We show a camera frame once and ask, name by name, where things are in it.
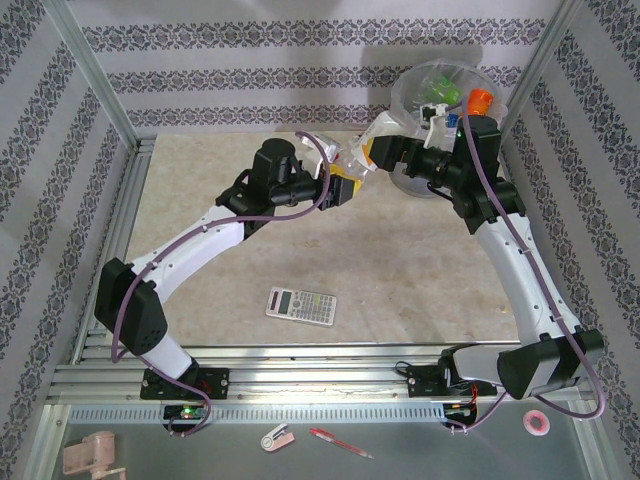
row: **orange toy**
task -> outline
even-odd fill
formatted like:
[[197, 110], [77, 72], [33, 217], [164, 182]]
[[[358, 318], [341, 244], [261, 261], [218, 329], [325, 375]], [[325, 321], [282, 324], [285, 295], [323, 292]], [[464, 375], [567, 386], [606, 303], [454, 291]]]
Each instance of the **orange toy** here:
[[480, 88], [471, 90], [468, 113], [469, 115], [486, 115], [492, 103], [493, 95], [491, 93]]

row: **metal plate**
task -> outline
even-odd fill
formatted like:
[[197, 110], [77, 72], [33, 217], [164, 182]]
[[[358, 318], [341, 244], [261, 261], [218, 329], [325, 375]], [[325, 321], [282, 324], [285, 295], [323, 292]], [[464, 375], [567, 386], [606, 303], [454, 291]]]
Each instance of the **metal plate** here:
[[[290, 423], [296, 440], [275, 453], [260, 447], [279, 421], [213, 424], [184, 439], [160, 425], [111, 425], [116, 463], [132, 479], [584, 479], [589, 478], [580, 446], [567, 417], [545, 410], [551, 431], [534, 437], [522, 426], [523, 414], [537, 402], [502, 405], [490, 422], [469, 435], [451, 436], [436, 422]], [[69, 425], [65, 441], [82, 438], [105, 425]], [[367, 460], [309, 434], [323, 428], [339, 440], [375, 456]], [[62, 467], [56, 467], [62, 480]], [[600, 472], [598, 480], [609, 479]]]
[[[162, 420], [161, 405], [76, 405], [70, 425], [146, 425]], [[441, 403], [351, 405], [216, 405], [211, 421], [243, 423], [421, 423], [441, 422]]]

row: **cable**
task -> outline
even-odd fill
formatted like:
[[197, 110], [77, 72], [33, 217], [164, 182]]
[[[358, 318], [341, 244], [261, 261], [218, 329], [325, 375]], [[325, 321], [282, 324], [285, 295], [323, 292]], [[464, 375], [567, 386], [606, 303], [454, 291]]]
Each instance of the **cable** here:
[[516, 243], [518, 244], [518, 246], [524, 253], [525, 257], [529, 261], [529, 265], [531, 265], [531, 269], [533, 270], [536, 280], [538, 281], [538, 284], [542, 289], [542, 293], [544, 294], [545, 300], [549, 304], [551, 313], [553, 313], [553, 320], [558, 324], [558, 327], [560, 327], [560, 330], [562, 331], [564, 336], [567, 338], [569, 345], [571, 345], [571, 348], [573, 349], [576, 356], [580, 360], [580, 363], [582, 363], [585, 370], [587, 371], [587, 374], [589, 375], [589, 379], [593, 384], [593, 389], [596, 393], [597, 406], [593, 412], [577, 413], [577, 412], [572, 412], [570, 410], [567, 410], [566, 408], [563, 408], [559, 405], [556, 405], [540, 395], [536, 395], [536, 398], [540, 400], [542, 403], [544, 403], [545, 405], [547, 405], [548, 407], [553, 408], [558, 412], [564, 413], [565, 415], [569, 415], [574, 418], [580, 418], [585, 420], [597, 418], [600, 415], [602, 415], [602, 412], [604, 412], [605, 405], [606, 405], [606, 398], [604, 395], [604, 391], [602, 390], [602, 385], [600, 384], [600, 380], [598, 379], [598, 375], [593, 369], [591, 362], [589, 362], [587, 357], [582, 352], [582, 349], [576, 342], [575, 338], [573, 338], [573, 335], [569, 331], [567, 324], [564, 323], [562, 314], [560, 313], [560, 310], [556, 305], [556, 301], [553, 298], [553, 295], [551, 295], [551, 291], [549, 290], [547, 282], [545, 281], [544, 276], [540, 271], [540, 267], [538, 266], [538, 262], [533, 256], [533, 253], [531, 252], [531, 250], [529, 250], [529, 247], [524, 242], [524, 239], [520, 236], [520, 234], [516, 230], [513, 223], [511, 223], [511, 220], [509, 219], [507, 212], [505, 212], [504, 208], [502, 207], [502, 204], [500, 203], [500, 200], [498, 200], [498, 197], [496, 196], [495, 192], [491, 188], [491, 185], [489, 184], [489, 180], [487, 180], [487, 176], [485, 175], [484, 170], [482, 168], [482, 162], [480, 161], [480, 156], [478, 155], [478, 151], [476, 150], [475, 143], [473, 142], [473, 135], [471, 132], [471, 122], [469, 121], [468, 105], [469, 105], [469, 96], [465, 95], [465, 97], [462, 100], [462, 125], [464, 127], [465, 136], [467, 137], [467, 144], [469, 145], [469, 151], [471, 152], [473, 165], [475, 166], [476, 172], [478, 173], [478, 177], [480, 177], [480, 182], [482, 183], [482, 187], [484, 188], [484, 191], [486, 192], [487, 196], [491, 200], [491, 203], [493, 204], [493, 206], [496, 208], [500, 216], [504, 219], [504, 222], [507, 225], [507, 228], [509, 229], [509, 231], [511, 232], [511, 235], [513, 235], [513, 238], [516, 240]]
[[460, 100], [458, 103], [454, 103], [453, 105], [447, 105], [444, 109], [445, 112], [450, 112], [451, 110], [455, 110], [458, 107], [462, 106], [462, 100]]
[[427, 190], [429, 190], [431, 193], [433, 193], [434, 195], [439, 196], [440, 198], [444, 198], [445, 200], [453, 203], [453, 198], [450, 197], [449, 195], [447, 195], [446, 193], [442, 193], [440, 190], [437, 190], [434, 186], [433, 183], [431, 182], [427, 182]]
[[471, 395], [471, 403], [473, 404], [473, 407], [471, 407], [471, 411], [473, 412], [474, 410], [478, 409], [478, 386], [475, 382], [471, 384]]
[[[304, 217], [305, 215], [313, 212], [316, 208], [318, 208], [322, 202], [324, 202], [327, 194], [329, 193], [329, 186], [330, 186], [330, 182], [331, 182], [331, 165], [329, 163], [329, 159], [327, 158], [327, 154], [325, 153], [324, 149], [322, 148], [322, 145], [320, 144], [320, 142], [318, 142], [318, 140], [316, 140], [316, 138], [311, 135], [310, 133], [307, 132], [296, 132], [296, 136], [298, 138], [300, 137], [305, 137], [307, 139], [309, 139], [309, 141], [311, 141], [311, 143], [313, 143], [313, 145], [318, 149], [318, 151], [320, 152], [320, 155], [322, 156], [322, 163], [324, 165], [324, 179], [322, 182], [322, 192], [320, 193], [320, 196], [318, 197], [318, 199], [313, 202], [313, 204], [303, 210], [302, 212], [298, 212], [298, 213], [294, 213], [291, 215], [284, 215], [284, 216], [272, 216], [272, 215], [265, 215], [265, 216], [259, 216], [259, 215], [247, 215], [247, 216], [237, 216], [237, 217], [228, 217], [228, 218], [223, 218], [221, 220], [213, 220], [205, 225], [201, 225], [197, 228], [194, 228], [193, 230], [185, 233], [183, 236], [181, 236], [180, 238], [176, 239], [173, 243], [171, 243], [167, 248], [165, 248], [163, 251], [161, 251], [153, 260], [151, 260], [149, 263], [147, 263], [147, 265], [145, 265], [145, 267], [140, 271], [140, 273], [138, 275], [136, 275], [136, 277], [133, 279], [133, 282], [131, 282], [131, 285], [129, 285], [129, 288], [127, 289], [123, 299], [122, 299], [122, 303], [120, 304], [120, 308], [118, 310], [118, 316], [116, 317], [116, 323], [114, 325], [113, 328], [113, 341], [111, 342], [111, 361], [113, 363], [118, 363], [122, 357], [127, 353], [127, 349], [122, 349], [120, 352], [118, 352], [118, 342], [120, 340], [120, 334], [122, 333], [122, 324], [124, 323], [124, 317], [127, 311], [127, 307], [129, 306], [129, 302], [131, 301], [131, 297], [133, 296], [133, 292], [135, 291], [135, 289], [137, 288], [137, 286], [140, 284], [140, 282], [142, 281], [142, 279], [149, 274], [149, 272], [151, 272], [154, 268], [156, 268], [158, 266], [158, 264], [160, 262], [162, 262], [162, 260], [164, 260], [168, 255], [170, 255], [175, 249], [177, 249], [178, 247], [180, 247], [181, 245], [183, 245], [185, 242], [191, 240], [193, 237], [195, 237], [196, 235], [199, 235], [201, 233], [206, 233], [207, 231], [209, 231], [212, 228], [216, 228], [219, 227], [221, 225], [226, 225], [228, 223], [240, 223], [240, 222], [284, 222], [287, 220], [295, 220], [296, 218], [300, 218], [300, 217]], [[191, 428], [190, 430], [186, 431], [186, 432], [182, 432], [180, 434], [181, 437], [186, 437], [189, 435], [192, 435], [196, 432], [198, 432], [199, 430], [201, 430], [204, 425], [206, 424], [207, 420], [209, 419], [209, 416], [211, 415], [211, 409], [212, 409], [212, 405], [211, 405], [211, 399], [209, 398], [209, 396], [203, 392], [202, 390], [199, 390], [197, 388], [191, 387], [189, 385], [186, 385], [174, 378], [171, 378], [170, 376], [168, 376], [167, 374], [165, 374], [164, 372], [158, 370], [157, 368], [155, 368], [152, 364], [150, 364], [147, 360], [145, 360], [144, 358], [140, 357], [140, 360], [142, 360], [142, 362], [147, 365], [147, 367], [149, 367], [149, 369], [151, 369], [153, 372], [156, 373], [156, 375], [158, 375], [159, 377], [161, 377], [162, 379], [166, 380], [169, 383], [172, 383], [173, 385], [180, 387], [180, 388], [184, 388], [185, 390], [188, 390], [192, 393], [195, 393], [196, 395], [200, 395], [205, 403], [206, 403], [206, 413], [205, 415], [202, 417], [202, 420], [200, 420], [200, 422], [194, 426], [193, 428]], [[169, 434], [173, 435], [175, 433], [174, 430], [171, 429], [171, 426], [173, 424], [173, 419], [169, 422]]]
[[[493, 412], [496, 411], [496, 409], [500, 406], [500, 404], [506, 397], [507, 397], [507, 392], [503, 392], [502, 395], [500, 395], [500, 397], [498, 398], [498, 400], [496, 400], [495, 403], [491, 405], [491, 408], [489, 408], [489, 410], [487, 410], [486, 413], [482, 415], [482, 417], [480, 417], [479, 420], [476, 420], [471, 425], [465, 425], [462, 422], [459, 422], [457, 420], [450, 420], [448, 418], [446, 419], [446, 423], [450, 423], [451, 425], [455, 425], [456, 427], [459, 427], [457, 431], [462, 430], [466, 435], [468, 432], [470, 432], [474, 428], [477, 428], [480, 425], [482, 425], [484, 422], [486, 422], [487, 418], [489, 418], [493, 414]], [[451, 434], [453, 435], [455, 432], [456, 432], [456, 429], [451, 427]]]
[[407, 369], [413, 367], [413, 365], [411, 365], [409, 362], [405, 362], [404, 360], [400, 360], [399, 362], [396, 362], [396, 364], [393, 367], [393, 370], [398, 374], [403, 376], [404, 378], [409, 378], [409, 373], [407, 372]]

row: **pink tape roll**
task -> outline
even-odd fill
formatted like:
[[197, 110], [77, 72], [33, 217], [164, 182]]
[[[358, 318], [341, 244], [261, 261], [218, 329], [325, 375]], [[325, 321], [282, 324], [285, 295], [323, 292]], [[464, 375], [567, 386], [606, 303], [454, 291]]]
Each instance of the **pink tape roll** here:
[[540, 410], [530, 410], [525, 413], [522, 423], [524, 423], [525, 430], [536, 437], [546, 435], [551, 428], [549, 418]]

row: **damask pattern stripe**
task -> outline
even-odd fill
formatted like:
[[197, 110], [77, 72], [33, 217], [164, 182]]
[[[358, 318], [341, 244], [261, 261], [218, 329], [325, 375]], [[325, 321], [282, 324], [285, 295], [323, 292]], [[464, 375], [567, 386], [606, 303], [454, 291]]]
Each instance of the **damask pattern stripe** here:
[[533, 45], [543, 19], [463, 18], [177, 23], [85, 27], [95, 52], [345, 45]]
[[631, 265], [619, 245], [607, 212], [598, 198], [598, 192], [591, 184], [589, 172], [582, 163], [567, 125], [544, 81], [536, 85], [531, 99], [546, 129], [553, 151], [558, 156], [560, 168], [573, 192], [578, 210], [582, 213], [582, 219], [591, 235], [596, 254], [600, 257], [600, 264], [605, 269], [611, 291], [616, 294], [616, 302], [623, 312], [627, 328], [637, 340], [636, 348], [640, 349], [640, 286], [635, 276], [630, 273]]
[[640, 218], [640, 154], [638, 145], [629, 135], [627, 126], [620, 120], [616, 107], [609, 100], [604, 86], [589, 65], [584, 52], [573, 34], [568, 33], [556, 49], [556, 58], [567, 80], [573, 87], [582, 110], [591, 122], [593, 132], [598, 135], [602, 149], [624, 186], [631, 206]]
[[620, 0], [589, 0], [588, 5], [640, 81], [640, 15], [636, 6]]
[[45, 15], [38, 0], [11, 2], [0, 21], [0, 85], [4, 84], [13, 66], [22, 55], [22, 49], [33, 36]]
[[[119, 94], [210, 90], [391, 87], [411, 66], [389, 67], [289, 67], [225, 70], [172, 70], [109, 74]], [[512, 87], [520, 67], [481, 66], [500, 87]]]
[[[536, 197], [536, 203], [542, 213], [542, 219], [555, 250], [556, 259], [562, 270], [564, 283], [569, 291], [569, 298], [574, 305], [575, 313], [583, 325], [602, 331], [598, 312], [594, 307], [580, 264], [576, 260], [573, 245], [562, 220], [560, 208], [553, 197], [538, 153], [521, 117], [516, 121], [512, 133], [520, 155], [519, 161], [524, 166], [529, 178], [529, 184]], [[597, 370], [607, 395], [608, 407], [613, 412], [613, 420], [618, 426], [618, 435], [626, 446], [625, 452], [630, 457], [629, 465], [634, 474], [640, 477], [640, 444], [638, 442], [640, 425], [638, 424], [638, 412], [634, 409], [631, 397], [624, 390], [626, 385], [620, 378], [620, 367], [615, 361], [615, 355], [611, 351], [606, 337], [604, 353], [598, 362]]]
[[64, 92], [76, 63], [64, 43], [56, 49], [47, 70], [29, 99], [24, 115], [18, 120], [13, 135], [2, 151], [0, 163], [0, 222], [11, 205], [11, 199], [20, 186], [25, 167], [38, 146], [45, 127], [49, 125], [54, 109]]
[[67, 139], [38, 201], [28, 232], [18, 249], [0, 297], [0, 360], [11, 342], [11, 332], [22, 314], [25, 297], [31, 288], [33, 272], [40, 265], [44, 247], [58, 218], [58, 213], [69, 189], [71, 178], [80, 161], [89, 132], [100, 110], [100, 103], [92, 90], [82, 99]]
[[134, 127], [368, 123], [388, 105], [296, 105], [268, 107], [129, 110]]
[[[38, 322], [38, 333], [34, 336], [34, 342], [29, 349], [29, 360], [25, 363], [24, 373], [20, 376], [20, 389], [15, 392], [15, 400], [9, 407], [9, 421], [3, 425], [4, 432], [0, 437], [0, 445], [3, 449], [0, 459], [0, 478], [11, 478], [12, 459], [16, 458], [22, 446], [23, 435], [28, 426], [27, 420], [34, 411], [34, 402], [42, 384], [45, 366], [54, 347], [58, 326], [64, 318], [69, 292], [73, 287], [74, 278], [80, 266], [82, 253], [119, 141], [116, 129], [113, 126], [109, 127], [69, 234], [62, 261], [51, 286], [51, 294], [47, 298], [46, 308], [42, 312], [43, 317]], [[96, 263], [93, 270], [94, 278], [97, 267]]]

